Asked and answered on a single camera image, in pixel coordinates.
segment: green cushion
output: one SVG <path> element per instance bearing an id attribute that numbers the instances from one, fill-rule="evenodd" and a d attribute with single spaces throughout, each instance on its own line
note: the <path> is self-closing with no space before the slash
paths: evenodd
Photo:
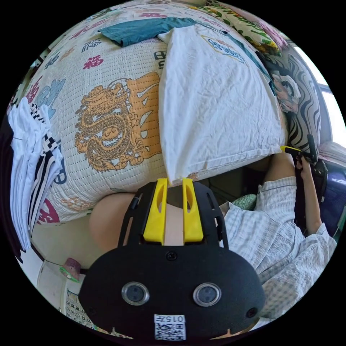
<path id="1" fill-rule="evenodd" d="M 256 206 L 256 200 L 257 195 L 250 194 L 236 199 L 234 202 L 232 202 L 232 204 L 244 210 L 254 210 Z"/>

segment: calendar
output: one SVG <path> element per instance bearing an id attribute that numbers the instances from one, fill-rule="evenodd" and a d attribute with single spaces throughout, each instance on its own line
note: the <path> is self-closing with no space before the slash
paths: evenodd
<path id="1" fill-rule="evenodd" d="M 71 291 L 67 291 L 65 314 L 71 320 L 94 329 L 94 324 L 82 308 L 78 295 Z"/>
<path id="2" fill-rule="evenodd" d="M 68 318 L 70 318 L 73 321 L 76 321 L 77 323 L 80 323 L 86 327 L 89 327 L 91 329 L 94 329 L 95 331 L 113 335 L 118 338 L 125 338 L 125 339 L 132 339 L 131 337 L 128 337 L 123 334 L 119 334 L 116 331 L 113 330 L 112 333 L 108 333 L 107 331 L 95 326 L 91 320 L 88 318 L 87 314 L 85 313 L 84 309 L 82 308 L 78 295 L 67 290 L 67 297 L 66 297 L 66 308 L 65 308 L 65 314 Z"/>

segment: screw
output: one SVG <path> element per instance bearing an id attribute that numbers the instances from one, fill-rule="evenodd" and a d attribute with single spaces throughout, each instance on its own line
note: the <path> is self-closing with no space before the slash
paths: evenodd
<path id="1" fill-rule="evenodd" d="M 166 259 L 169 261 L 175 261 L 178 258 L 178 255 L 174 251 L 169 251 L 166 254 Z"/>
<path id="2" fill-rule="evenodd" d="M 246 313 L 246 317 L 253 318 L 256 314 L 257 314 L 257 309 L 253 307 Z"/>
<path id="3" fill-rule="evenodd" d="M 89 315 L 90 316 L 95 316 L 96 315 L 96 310 L 93 307 L 89 308 Z"/>

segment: person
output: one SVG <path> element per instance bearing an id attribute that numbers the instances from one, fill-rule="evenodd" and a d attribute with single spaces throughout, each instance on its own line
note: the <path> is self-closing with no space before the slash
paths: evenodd
<path id="1" fill-rule="evenodd" d="M 307 236 L 294 223 L 297 184 L 290 154 L 272 155 L 264 183 L 258 187 L 253 211 L 229 202 L 220 206 L 229 249 L 253 266 L 266 295 L 259 319 L 243 332 L 259 328 L 287 312 L 316 282 L 336 247 L 321 221 L 311 167 L 304 157 L 297 160 L 297 169 L 304 185 Z M 109 195 L 92 211 L 90 232 L 103 251 L 117 247 L 123 217 L 133 196 Z M 164 244 L 183 245 L 182 209 L 167 205 L 166 215 Z M 220 337 L 228 336 L 232 336 L 230 330 Z"/>

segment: label sticker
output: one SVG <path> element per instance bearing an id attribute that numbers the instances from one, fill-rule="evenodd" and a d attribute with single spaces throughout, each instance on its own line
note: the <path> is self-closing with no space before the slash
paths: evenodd
<path id="1" fill-rule="evenodd" d="M 155 339 L 186 340 L 184 315 L 154 315 Z"/>

